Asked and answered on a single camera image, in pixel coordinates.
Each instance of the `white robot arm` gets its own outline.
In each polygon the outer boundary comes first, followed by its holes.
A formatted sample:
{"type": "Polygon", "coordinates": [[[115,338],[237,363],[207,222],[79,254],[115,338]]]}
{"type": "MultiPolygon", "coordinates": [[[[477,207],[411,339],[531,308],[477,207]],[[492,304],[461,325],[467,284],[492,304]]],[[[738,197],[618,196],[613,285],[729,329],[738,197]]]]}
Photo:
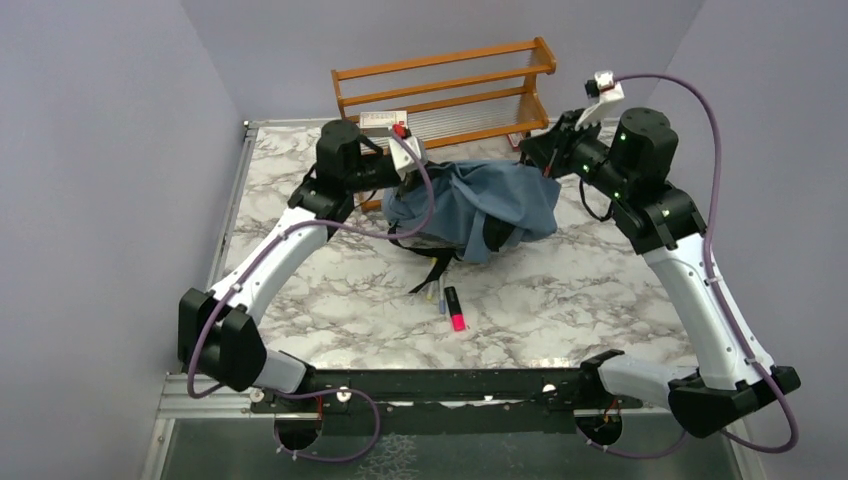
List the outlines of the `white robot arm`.
{"type": "MultiPolygon", "coordinates": [[[[612,92],[609,102],[623,98],[620,88],[605,89],[612,92]]],[[[584,362],[581,378],[602,395],[665,407],[686,431],[705,437],[775,400],[754,361],[771,372],[783,393],[797,389],[800,380],[791,367],[774,365],[723,282],[725,300],[754,358],[747,358],[720,308],[713,290],[720,278],[709,278],[702,260],[706,226],[691,198],[666,181],[677,146],[668,119],[650,109],[628,110],[607,147],[597,140],[596,121],[597,115],[606,115],[605,108],[566,112],[550,132],[522,141],[521,149],[540,170],[553,177],[577,174],[612,200],[616,226],[668,292],[698,367],[667,367],[611,351],[584,362]]],[[[404,141],[402,150],[392,149],[395,156],[423,153],[415,137],[404,141]]],[[[209,292],[191,289],[183,296],[179,357],[190,371],[194,365],[237,391],[250,386],[286,394],[302,391],[312,367],[267,349],[257,325],[294,271],[335,233],[332,222],[347,219],[352,192],[402,185],[410,159],[393,160],[371,144],[375,154],[363,161],[361,143],[369,144],[354,124],[337,120],[325,125],[316,146],[316,175],[307,175],[271,233],[209,292]],[[293,230],[304,222],[308,226],[293,230]]]]}

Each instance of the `gray wall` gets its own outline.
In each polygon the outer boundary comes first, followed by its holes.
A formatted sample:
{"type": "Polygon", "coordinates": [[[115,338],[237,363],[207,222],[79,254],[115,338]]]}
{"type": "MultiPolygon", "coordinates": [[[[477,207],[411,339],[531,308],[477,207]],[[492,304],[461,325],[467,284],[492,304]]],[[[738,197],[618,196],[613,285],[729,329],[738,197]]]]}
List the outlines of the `gray wall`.
{"type": "Polygon", "coordinates": [[[0,6],[0,478],[138,478],[241,120],[176,0],[0,6]]]}
{"type": "MultiPolygon", "coordinates": [[[[763,457],[770,479],[841,478],[848,468],[838,406],[848,394],[846,18],[839,0],[707,0],[669,66],[703,89],[721,127],[718,261],[754,331],[803,382],[790,396],[801,442],[763,457]]],[[[650,105],[680,132],[673,177],[706,211],[713,150],[703,113],[665,84],[650,105]]],[[[779,407],[750,425],[760,442],[786,439],[779,407]]]]}
{"type": "MultiPolygon", "coordinates": [[[[586,104],[583,82],[596,70],[665,70],[701,3],[312,0],[294,5],[277,0],[183,0],[227,90],[250,119],[338,116],[333,68],[535,36],[543,36],[559,60],[557,73],[539,80],[548,114],[557,116],[586,104]]],[[[469,66],[462,74],[473,74],[478,67],[488,68],[487,62],[469,66]]],[[[419,70],[414,81],[402,86],[444,79],[441,73],[419,70]]],[[[652,90],[648,82],[628,94],[632,102],[642,103],[652,90]]]]}

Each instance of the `backpack strap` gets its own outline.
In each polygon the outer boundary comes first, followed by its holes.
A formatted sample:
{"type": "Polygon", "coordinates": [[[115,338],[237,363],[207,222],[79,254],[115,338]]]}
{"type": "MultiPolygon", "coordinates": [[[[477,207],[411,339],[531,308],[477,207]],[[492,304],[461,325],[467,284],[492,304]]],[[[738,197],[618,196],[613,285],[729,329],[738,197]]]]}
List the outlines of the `backpack strap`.
{"type": "MultiPolygon", "coordinates": [[[[392,224],[389,227],[389,235],[393,235],[397,232],[397,223],[392,224]]],[[[424,279],[423,282],[419,283],[415,286],[409,293],[418,293],[425,286],[427,286],[430,282],[435,282],[439,280],[445,271],[448,269],[448,265],[450,265],[451,260],[458,259],[456,256],[456,249],[454,248],[415,248],[415,247],[405,247],[400,244],[397,240],[389,240],[392,245],[396,247],[400,247],[404,250],[409,250],[410,252],[421,255],[422,257],[427,258],[435,258],[436,264],[433,265],[433,268],[430,269],[430,273],[427,274],[427,278],[424,279]]]]}
{"type": "Polygon", "coordinates": [[[483,220],[483,243],[490,252],[499,252],[514,231],[515,225],[487,213],[483,220]]]}

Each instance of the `marker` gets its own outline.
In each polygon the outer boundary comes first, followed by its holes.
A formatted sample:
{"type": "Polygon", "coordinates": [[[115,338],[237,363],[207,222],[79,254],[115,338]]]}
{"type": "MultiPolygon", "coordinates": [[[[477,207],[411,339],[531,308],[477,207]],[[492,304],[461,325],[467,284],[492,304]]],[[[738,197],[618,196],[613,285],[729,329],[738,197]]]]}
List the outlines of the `marker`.
{"type": "Polygon", "coordinates": [[[439,277],[439,313],[442,315],[447,312],[447,307],[445,306],[445,275],[442,274],[439,277]]]}
{"type": "Polygon", "coordinates": [[[459,305],[459,297],[456,296],[456,289],[448,287],[444,290],[445,300],[448,304],[448,311],[451,315],[451,323],[453,324],[454,332],[465,330],[465,317],[462,316],[462,307],[459,305]]]}

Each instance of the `white marble surface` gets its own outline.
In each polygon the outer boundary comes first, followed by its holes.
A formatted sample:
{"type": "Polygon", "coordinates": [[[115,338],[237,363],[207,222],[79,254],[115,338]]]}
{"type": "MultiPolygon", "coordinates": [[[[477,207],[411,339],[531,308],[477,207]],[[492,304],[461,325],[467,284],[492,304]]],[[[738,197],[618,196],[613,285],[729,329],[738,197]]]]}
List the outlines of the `white marble surface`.
{"type": "MultiPolygon", "coordinates": [[[[227,254],[233,270],[270,231],[315,160],[319,128],[259,132],[227,254]]],[[[434,160],[517,158],[505,138],[429,151],[434,160]]],[[[384,240],[340,232],[283,287],[262,319],[266,343],[325,368],[574,366],[610,348],[694,365],[686,333],[659,282],[612,222],[580,205],[563,180],[559,231],[496,254],[487,265],[453,262],[469,329],[456,333],[438,305],[406,292],[426,259],[384,240]]],[[[589,202],[605,202],[589,189],[589,202]]],[[[380,212],[349,223],[385,232],[380,212]]]]}

